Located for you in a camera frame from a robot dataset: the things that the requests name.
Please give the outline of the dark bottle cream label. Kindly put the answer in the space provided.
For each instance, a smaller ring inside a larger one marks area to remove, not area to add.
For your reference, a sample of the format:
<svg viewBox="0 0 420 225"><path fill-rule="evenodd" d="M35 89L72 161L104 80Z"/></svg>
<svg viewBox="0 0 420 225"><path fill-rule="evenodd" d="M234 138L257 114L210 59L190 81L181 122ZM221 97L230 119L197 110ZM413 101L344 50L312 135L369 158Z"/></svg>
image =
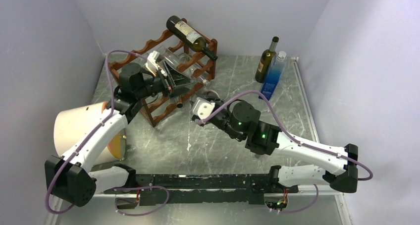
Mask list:
<svg viewBox="0 0 420 225"><path fill-rule="evenodd" d="M218 56L207 47L203 36L178 16L169 17L166 27L193 51L204 53L211 60L218 59Z"/></svg>

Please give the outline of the green wine bottle silver cap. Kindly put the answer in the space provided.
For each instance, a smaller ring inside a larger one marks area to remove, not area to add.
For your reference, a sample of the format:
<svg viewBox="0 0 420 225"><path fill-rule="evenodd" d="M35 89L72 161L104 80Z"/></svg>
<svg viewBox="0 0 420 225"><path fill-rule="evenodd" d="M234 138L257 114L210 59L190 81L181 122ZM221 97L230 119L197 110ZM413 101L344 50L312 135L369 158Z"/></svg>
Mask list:
<svg viewBox="0 0 420 225"><path fill-rule="evenodd" d="M264 50L261 55L260 62L258 64L256 73L255 73L255 80L259 83L264 82L271 60L273 56L276 54L275 50L276 50L278 41L279 41L279 37L274 36L271 40L269 48Z"/></svg>

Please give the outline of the blue labelled clear bottle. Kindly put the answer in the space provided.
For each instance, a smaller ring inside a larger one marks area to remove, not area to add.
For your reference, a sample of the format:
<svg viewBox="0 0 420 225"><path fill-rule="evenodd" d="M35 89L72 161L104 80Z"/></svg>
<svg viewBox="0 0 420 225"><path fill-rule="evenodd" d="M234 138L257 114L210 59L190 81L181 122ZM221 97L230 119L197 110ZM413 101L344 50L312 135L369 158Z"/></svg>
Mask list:
<svg viewBox="0 0 420 225"><path fill-rule="evenodd" d="M286 52L280 51L272 58L267 74L265 76L265 80L260 90L260 92L265 96L267 100L271 99L286 65Z"/></svg>

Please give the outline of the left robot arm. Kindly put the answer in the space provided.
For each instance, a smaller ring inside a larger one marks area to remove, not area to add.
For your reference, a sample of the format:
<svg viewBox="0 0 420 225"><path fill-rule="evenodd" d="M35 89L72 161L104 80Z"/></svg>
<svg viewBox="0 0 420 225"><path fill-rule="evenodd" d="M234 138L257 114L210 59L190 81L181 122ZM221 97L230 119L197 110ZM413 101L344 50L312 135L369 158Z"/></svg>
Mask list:
<svg viewBox="0 0 420 225"><path fill-rule="evenodd" d="M45 162L47 194L69 202L72 206L85 206L94 194L116 189L131 193L137 187L136 171L125 165L91 171L94 162L112 138L122 131L146 105L143 99L162 94L164 97L180 97L189 92L194 80L172 68L166 61L157 63L156 76L150 75L145 66L127 64L119 75L104 113L96 126L83 136L62 156L50 156Z"/></svg>

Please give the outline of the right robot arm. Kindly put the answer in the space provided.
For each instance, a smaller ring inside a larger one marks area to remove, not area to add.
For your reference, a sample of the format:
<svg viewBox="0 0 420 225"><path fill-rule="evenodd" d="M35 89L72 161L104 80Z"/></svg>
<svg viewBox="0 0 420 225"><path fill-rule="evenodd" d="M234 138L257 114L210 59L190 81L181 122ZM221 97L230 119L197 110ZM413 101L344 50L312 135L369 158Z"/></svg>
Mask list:
<svg viewBox="0 0 420 225"><path fill-rule="evenodd" d="M279 126L261 121L261 112L243 100L224 109L222 104L222 100L196 98L191 102L192 120L205 119L216 113L208 122L230 138L245 141L246 149L252 153L279 154L307 162L305 166L275 167L274 175L267 179L267 186L272 192L302 184L329 185L343 193L357 191L358 169L354 162L358 158L356 145L335 147L293 134L287 135Z"/></svg>

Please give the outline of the dark bottle gold foil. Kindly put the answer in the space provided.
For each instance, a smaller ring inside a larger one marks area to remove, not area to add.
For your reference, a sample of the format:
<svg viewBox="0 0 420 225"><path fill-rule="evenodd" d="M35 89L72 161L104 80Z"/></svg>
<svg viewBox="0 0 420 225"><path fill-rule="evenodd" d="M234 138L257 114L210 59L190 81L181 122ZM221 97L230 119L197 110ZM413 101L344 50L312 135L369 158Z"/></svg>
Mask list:
<svg viewBox="0 0 420 225"><path fill-rule="evenodd" d="M202 96L209 102L220 100L219 94L214 90L203 91Z"/></svg>

